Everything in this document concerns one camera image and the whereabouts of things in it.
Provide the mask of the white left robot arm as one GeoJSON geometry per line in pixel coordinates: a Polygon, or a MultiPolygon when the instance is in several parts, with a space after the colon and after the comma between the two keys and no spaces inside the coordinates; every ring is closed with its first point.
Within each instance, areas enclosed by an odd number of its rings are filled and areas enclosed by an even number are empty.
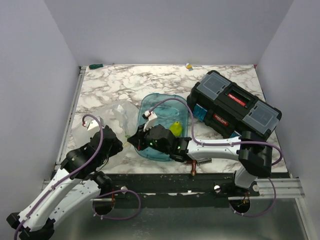
{"type": "Polygon", "coordinates": [[[21,212],[6,221],[15,230],[15,240],[48,240],[58,223],[83,202],[107,197],[113,189],[111,179],[97,168],[123,150],[113,130],[98,127],[83,146],[69,151],[60,168],[38,195],[21,212]]]}

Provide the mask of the clear plastic bag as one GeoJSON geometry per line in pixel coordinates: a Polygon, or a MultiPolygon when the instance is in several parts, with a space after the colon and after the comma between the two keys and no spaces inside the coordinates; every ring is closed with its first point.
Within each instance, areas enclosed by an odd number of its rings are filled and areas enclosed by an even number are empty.
{"type": "MultiPolygon", "coordinates": [[[[102,168],[103,171],[111,170],[120,165],[125,158],[125,155],[131,149],[131,145],[127,142],[127,138],[132,136],[137,128],[138,108],[126,100],[114,101],[105,106],[99,107],[91,115],[95,116],[102,125],[109,126],[116,134],[117,138],[122,142],[123,150],[115,156],[109,158],[109,162],[102,168]]],[[[86,117],[85,121],[93,120],[91,117],[86,117]]],[[[79,123],[71,130],[73,141],[76,147],[81,147],[89,142],[90,137],[95,133],[88,132],[82,123],[79,123]]]]}

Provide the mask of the green fake lime fruit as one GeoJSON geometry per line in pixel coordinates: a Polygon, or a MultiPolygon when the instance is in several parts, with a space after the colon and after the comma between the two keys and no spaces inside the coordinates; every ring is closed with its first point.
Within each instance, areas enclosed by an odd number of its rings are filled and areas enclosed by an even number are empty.
{"type": "Polygon", "coordinates": [[[183,133],[183,127],[179,121],[175,121],[170,127],[169,130],[175,137],[180,137],[183,133]]]}

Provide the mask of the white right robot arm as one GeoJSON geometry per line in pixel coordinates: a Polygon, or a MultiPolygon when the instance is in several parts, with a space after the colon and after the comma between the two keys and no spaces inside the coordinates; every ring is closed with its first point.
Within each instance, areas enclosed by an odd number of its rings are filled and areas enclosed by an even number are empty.
{"type": "Polygon", "coordinates": [[[241,163],[241,168],[234,174],[230,191],[241,196],[257,178],[271,176],[272,147],[263,141],[233,137],[226,139],[192,139],[177,137],[161,124],[145,130],[140,125],[136,133],[127,140],[136,150],[152,148],[168,155],[180,163],[202,159],[228,159],[241,163]]]}

